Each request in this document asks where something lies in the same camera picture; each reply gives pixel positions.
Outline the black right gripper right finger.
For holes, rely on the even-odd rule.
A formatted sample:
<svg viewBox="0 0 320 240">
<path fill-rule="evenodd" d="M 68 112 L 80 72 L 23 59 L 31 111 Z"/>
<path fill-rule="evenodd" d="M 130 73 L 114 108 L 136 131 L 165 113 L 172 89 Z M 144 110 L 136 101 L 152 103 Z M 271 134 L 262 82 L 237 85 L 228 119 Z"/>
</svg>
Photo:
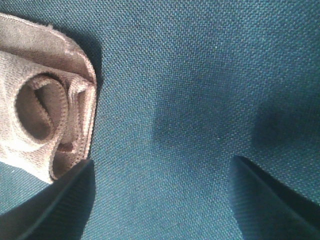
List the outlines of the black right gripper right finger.
<svg viewBox="0 0 320 240">
<path fill-rule="evenodd" d="M 245 240 L 320 238 L 320 206 L 246 157 L 230 162 L 228 199 Z"/>
</svg>

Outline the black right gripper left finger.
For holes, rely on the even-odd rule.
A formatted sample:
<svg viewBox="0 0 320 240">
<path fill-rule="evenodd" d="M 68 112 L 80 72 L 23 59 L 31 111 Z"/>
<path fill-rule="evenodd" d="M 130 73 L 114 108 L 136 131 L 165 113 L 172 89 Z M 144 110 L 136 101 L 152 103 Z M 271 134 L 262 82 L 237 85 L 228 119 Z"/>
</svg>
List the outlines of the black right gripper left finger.
<svg viewBox="0 0 320 240">
<path fill-rule="evenodd" d="M 76 164 L 35 196 L 0 216 L 2 240 L 80 240 L 96 195 L 94 161 Z"/>
</svg>

